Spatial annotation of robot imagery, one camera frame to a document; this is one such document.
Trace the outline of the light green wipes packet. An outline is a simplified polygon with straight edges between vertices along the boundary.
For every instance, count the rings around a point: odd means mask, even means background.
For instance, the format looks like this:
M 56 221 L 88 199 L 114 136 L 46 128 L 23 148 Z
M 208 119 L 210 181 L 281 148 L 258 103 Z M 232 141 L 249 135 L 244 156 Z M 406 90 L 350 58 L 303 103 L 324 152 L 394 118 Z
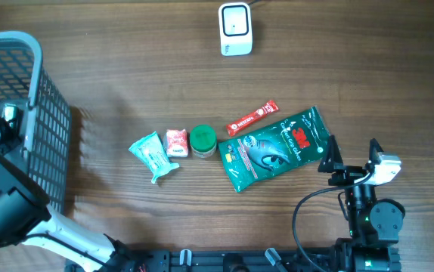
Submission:
M 155 184 L 158 178 L 180 167 L 178 163 L 169 160 L 156 131 L 134 142 L 129 152 L 150 169 L 153 174 L 152 184 Z

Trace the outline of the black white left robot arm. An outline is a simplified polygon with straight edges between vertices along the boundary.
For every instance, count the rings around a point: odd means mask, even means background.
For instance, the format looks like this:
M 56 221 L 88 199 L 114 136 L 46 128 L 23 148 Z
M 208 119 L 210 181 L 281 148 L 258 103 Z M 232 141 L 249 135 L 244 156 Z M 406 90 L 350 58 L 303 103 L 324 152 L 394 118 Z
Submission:
M 0 117 L 2 128 L 10 127 Z M 84 271 L 136 269 L 127 246 L 55 211 L 46 192 L 0 154 L 0 248 L 20 244 L 56 253 Z

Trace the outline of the green 3M gloves packet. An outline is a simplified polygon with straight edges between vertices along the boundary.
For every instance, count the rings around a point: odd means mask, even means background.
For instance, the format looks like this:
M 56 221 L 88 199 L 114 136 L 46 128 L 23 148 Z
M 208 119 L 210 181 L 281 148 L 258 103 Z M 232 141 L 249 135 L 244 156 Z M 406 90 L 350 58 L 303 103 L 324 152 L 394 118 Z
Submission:
M 317 107 L 218 144 L 236 192 L 322 159 L 330 132 Z

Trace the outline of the red white small packet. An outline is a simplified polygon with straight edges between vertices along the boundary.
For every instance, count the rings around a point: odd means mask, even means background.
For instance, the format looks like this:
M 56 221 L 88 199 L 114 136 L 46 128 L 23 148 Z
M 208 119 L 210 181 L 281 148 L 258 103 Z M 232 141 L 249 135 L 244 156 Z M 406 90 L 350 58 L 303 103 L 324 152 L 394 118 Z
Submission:
M 163 146 L 168 157 L 187 157 L 188 150 L 188 133 L 185 129 L 167 129 L 164 135 Z

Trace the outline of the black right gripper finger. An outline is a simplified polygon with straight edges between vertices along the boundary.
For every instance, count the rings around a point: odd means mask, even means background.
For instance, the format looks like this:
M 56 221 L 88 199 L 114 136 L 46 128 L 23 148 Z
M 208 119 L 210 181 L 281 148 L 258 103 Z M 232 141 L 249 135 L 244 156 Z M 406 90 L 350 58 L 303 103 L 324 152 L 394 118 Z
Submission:
M 383 148 L 380 146 L 375 138 L 370 140 L 369 148 L 369 161 L 370 163 L 379 163 L 380 154 L 383 152 Z
M 321 162 L 318 166 L 320 173 L 334 173 L 344 170 L 343 158 L 341 157 L 339 146 L 334 135 L 327 141 L 327 147 Z

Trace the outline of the red Nescafe sachet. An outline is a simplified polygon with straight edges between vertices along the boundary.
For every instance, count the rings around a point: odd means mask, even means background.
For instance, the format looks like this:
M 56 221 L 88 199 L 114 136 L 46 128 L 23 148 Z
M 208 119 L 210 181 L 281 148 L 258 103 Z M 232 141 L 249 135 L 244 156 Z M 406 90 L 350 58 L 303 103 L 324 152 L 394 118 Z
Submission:
M 279 107 L 277 106 L 277 104 L 273 100 L 269 100 L 266 104 L 264 104 L 257 110 L 239 118 L 236 121 L 227 124 L 227 132 L 231 137 L 233 137 L 248 126 L 252 125 L 255 122 L 258 122 L 260 119 L 265 118 L 271 113 L 277 112 L 278 110 Z

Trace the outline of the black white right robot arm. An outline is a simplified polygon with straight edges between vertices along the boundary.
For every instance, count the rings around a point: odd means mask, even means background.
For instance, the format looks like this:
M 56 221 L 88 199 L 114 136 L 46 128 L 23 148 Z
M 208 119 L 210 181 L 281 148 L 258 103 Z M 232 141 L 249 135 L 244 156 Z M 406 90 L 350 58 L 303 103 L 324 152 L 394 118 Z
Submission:
M 340 207 L 349 224 L 350 237 L 339 238 L 330 249 L 331 271 L 400 272 L 399 231 L 405 208 L 393 199 L 377 199 L 375 188 L 389 183 L 401 170 L 398 156 L 386 153 L 376 139 L 370 140 L 365 166 L 343 163 L 334 136 L 330 136 L 318 171 L 330 173 L 330 186 L 339 187 L 345 199 Z

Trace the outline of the green lidded jar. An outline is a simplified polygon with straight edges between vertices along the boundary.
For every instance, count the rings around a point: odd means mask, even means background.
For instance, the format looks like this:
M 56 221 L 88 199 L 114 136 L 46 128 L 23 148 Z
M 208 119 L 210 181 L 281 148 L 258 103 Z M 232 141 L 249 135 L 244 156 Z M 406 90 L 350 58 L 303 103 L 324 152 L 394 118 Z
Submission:
M 212 156 L 217 148 L 215 130 L 210 125 L 198 125 L 191 130 L 190 145 L 192 153 L 200 158 Z

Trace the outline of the small green white box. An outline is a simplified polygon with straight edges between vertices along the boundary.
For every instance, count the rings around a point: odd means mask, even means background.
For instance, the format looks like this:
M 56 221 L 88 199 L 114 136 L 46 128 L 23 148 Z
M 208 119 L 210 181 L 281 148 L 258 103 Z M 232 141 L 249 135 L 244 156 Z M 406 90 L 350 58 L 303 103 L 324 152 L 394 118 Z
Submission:
M 3 109 L 3 118 L 6 122 L 13 122 L 18 115 L 18 108 L 15 105 L 5 104 Z

